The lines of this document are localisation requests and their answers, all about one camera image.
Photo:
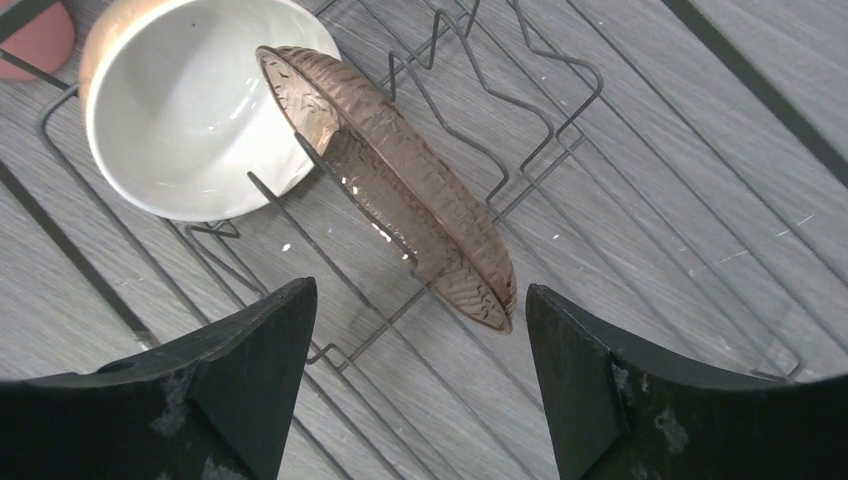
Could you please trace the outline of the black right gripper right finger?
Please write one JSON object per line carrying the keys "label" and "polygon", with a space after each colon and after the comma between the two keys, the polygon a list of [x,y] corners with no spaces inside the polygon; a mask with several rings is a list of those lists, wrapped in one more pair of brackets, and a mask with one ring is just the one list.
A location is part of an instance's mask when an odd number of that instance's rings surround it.
{"label": "black right gripper right finger", "polygon": [[532,284],[526,320],[563,479],[843,479],[847,379],[721,369]]}

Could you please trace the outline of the beige ceramic bowl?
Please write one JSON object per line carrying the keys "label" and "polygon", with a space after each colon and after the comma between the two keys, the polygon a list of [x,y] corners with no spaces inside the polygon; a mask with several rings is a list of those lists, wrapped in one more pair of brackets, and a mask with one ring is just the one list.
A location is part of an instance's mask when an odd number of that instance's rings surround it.
{"label": "beige ceramic bowl", "polygon": [[213,222],[262,208],[313,169],[256,59],[260,46],[339,56],[294,1],[114,1],[89,31],[79,98],[92,156],[133,205]]}

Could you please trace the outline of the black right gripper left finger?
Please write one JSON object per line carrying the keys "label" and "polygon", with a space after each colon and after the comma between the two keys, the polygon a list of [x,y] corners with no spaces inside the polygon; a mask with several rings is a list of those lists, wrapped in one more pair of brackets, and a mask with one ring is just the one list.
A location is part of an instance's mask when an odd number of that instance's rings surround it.
{"label": "black right gripper left finger", "polygon": [[1,385],[5,479],[273,479],[317,309],[313,278],[88,374]]}

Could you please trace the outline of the plain pink mug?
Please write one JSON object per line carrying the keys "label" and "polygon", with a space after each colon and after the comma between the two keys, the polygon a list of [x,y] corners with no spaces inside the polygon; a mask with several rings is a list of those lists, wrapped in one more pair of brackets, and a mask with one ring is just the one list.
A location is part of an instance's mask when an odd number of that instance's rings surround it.
{"label": "plain pink mug", "polygon": [[70,58],[75,27],[63,1],[57,1],[22,26],[1,49],[48,74],[57,73]]}

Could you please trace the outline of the brown glass bowl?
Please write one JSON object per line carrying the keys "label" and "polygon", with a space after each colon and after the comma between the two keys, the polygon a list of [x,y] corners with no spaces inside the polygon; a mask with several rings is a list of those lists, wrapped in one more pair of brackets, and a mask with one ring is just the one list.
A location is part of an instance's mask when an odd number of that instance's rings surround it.
{"label": "brown glass bowl", "polygon": [[255,55],[286,121],[412,253],[419,277],[469,319],[511,333],[517,280],[500,234],[382,91],[314,49],[260,46]]}

